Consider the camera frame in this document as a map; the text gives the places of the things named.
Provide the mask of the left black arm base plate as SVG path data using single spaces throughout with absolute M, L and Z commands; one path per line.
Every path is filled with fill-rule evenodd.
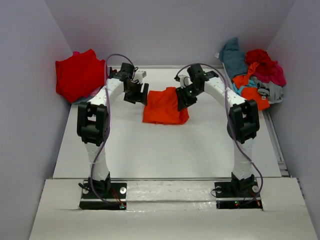
M 81 188 L 81 197 L 79 208 L 81 210 L 107 210 L 107 211 L 124 211 L 127 209 L 127 183 L 111 182 L 109 192 L 103 195 L 102 192 L 96 190 L 99 197 L 91 190 L 91 186 L 87 180 L 78 184 Z

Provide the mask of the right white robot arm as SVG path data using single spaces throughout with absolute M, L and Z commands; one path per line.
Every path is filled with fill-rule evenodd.
M 255 180 L 257 166 L 252 160 L 254 139 L 260 129 L 258 104 L 237 95 L 229 86 L 223 74 L 211 66 L 205 71 L 204 63 L 184 66 L 187 75 L 177 72 L 174 79 L 180 86 L 175 90 L 178 111 L 194 105 L 198 96 L 206 93 L 224 107 L 227 119 L 227 133 L 233 141 L 234 163 L 231 180 L 216 182 L 212 195 L 215 198 L 259 197 L 262 185 Z

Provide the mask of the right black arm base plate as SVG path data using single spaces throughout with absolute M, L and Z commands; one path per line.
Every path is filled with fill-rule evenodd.
M 255 181 L 252 186 L 244 188 L 236 193 L 231 190 L 231 182 L 219 181 L 214 183 L 210 194 L 215 198 L 218 210 L 240 210 L 240 209 L 263 209 L 261 196 L 257 195 L 259 190 Z

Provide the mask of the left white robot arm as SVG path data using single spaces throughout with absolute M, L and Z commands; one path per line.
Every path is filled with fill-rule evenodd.
M 105 144 L 111 130 L 111 104 L 124 94 L 124 101 L 147 105 L 149 85 L 143 83 L 147 73 L 123 63 L 119 71 L 111 70 L 105 86 L 89 101 L 77 107 L 76 133 L 87 150 L 90 163 L 87 191 L 106 198 L 111 191 L 110 171 L 106 162 Z

